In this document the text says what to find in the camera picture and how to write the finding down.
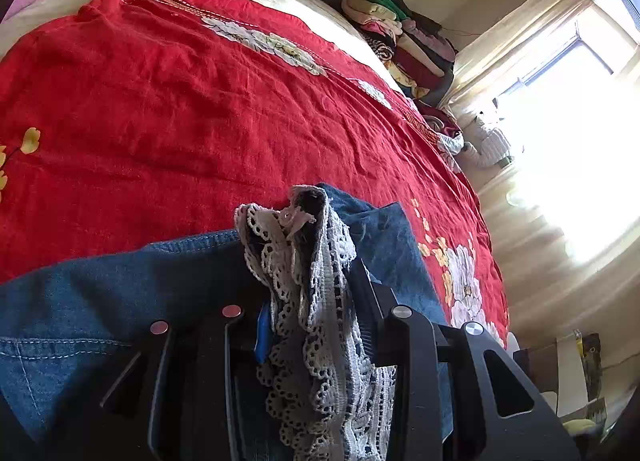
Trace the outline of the blue denim pants lace hem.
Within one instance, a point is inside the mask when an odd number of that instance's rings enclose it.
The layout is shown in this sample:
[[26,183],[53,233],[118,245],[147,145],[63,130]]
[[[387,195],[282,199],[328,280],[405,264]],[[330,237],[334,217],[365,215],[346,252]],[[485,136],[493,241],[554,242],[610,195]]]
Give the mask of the blue denim pants lace hem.
[[163,459],[227,459],[218,370],[230,367],[243,457],[291,459],[256,377],[266,299],[233,230],[74,259],[6,282],[2,458],[149,459],[134,422],[158,399]]

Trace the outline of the red floral bedspread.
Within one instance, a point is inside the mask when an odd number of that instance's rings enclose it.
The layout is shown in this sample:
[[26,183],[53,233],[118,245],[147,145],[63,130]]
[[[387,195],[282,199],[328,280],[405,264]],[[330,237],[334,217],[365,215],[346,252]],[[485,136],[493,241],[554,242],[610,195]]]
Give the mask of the red floral bedspread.
[[92,0],[1,60],[1,277],[226,229],[325,182],[398,202],[448,319],[506,339],[480,203],[376,72],[254,0]]

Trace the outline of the stack of folded clothes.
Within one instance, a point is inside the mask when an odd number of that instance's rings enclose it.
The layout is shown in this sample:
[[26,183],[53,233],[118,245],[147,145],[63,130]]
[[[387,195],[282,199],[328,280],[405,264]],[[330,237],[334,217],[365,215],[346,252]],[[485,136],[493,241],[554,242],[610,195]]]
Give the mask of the stack of folded clothes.
[[347,20],[411,100],[435,108],[454,81],[457,49],[403,0],[342,0]]

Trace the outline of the cream window curtain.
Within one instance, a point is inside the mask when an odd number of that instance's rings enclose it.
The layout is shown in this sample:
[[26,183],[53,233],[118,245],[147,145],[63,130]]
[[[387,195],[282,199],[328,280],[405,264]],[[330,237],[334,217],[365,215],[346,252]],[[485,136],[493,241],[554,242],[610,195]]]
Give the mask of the cream window curtain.
[[536,342],[639,322],[639,39],[592,0],[528,0],[459,52],[442,100],[506,136],[480,196],[511,325]]

